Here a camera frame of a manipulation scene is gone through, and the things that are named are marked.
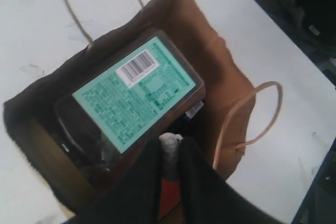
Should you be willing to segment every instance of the barcode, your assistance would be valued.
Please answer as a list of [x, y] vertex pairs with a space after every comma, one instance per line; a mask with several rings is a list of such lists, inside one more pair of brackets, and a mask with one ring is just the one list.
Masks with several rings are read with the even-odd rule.
[[128, 87], [132, 87], [153, 71], [158, 65], [158, 62], [154, 59], [151, 53], [148, 50], [145, 50], [117, 69], [116, 73]]
[[200, 101], [198, 104], [196, 104], [195, 106], [193, 106], [191, 109], [189, 109], [185, 115], [191, 119], [193, 118], [197, 112], [203, 107], [204, 103], [202, 101]]

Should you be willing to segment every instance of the white surface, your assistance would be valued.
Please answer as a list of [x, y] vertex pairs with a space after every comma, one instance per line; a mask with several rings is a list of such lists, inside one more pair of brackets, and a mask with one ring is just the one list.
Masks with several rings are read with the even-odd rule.
[[[253, 0], [196, 1], [254, 85], [269, 80], [283, 84], [279, 120], [247, 148], [228, 182], [263, 211], [289, 223], [336, 134], [334, 87]], [[139, 10], [137, 0], [70, 2], [94, 38], [123, 25]], [[86, 45], [62, 0], [0, 0], [0, 102], [53, 72]], [[268, 123], [275, 102], [274, 90], [258, 96], [248, 138]], [[29, 168], [3, 124], [0, 145], [0, 223], [64, 220], [52, 193]]]

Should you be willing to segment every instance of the nutrition label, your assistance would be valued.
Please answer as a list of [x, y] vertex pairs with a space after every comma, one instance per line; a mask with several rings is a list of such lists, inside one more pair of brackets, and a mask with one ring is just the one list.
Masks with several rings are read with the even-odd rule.
[[154, 37], [72, 96], [123, 153], [195, 86]]

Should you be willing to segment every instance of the mint green label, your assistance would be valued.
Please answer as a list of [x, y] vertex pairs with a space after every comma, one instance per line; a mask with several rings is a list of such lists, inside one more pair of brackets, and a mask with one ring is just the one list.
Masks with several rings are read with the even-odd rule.
[[72, 96], [123, 153], [195, 86], [154, 37]]

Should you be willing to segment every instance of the red object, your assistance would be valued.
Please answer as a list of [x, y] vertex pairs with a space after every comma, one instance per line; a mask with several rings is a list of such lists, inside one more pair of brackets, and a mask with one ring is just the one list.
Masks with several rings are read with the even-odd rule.
[[180, 183], [161, 180], [159, 218], [163, 218], [180, 202]]

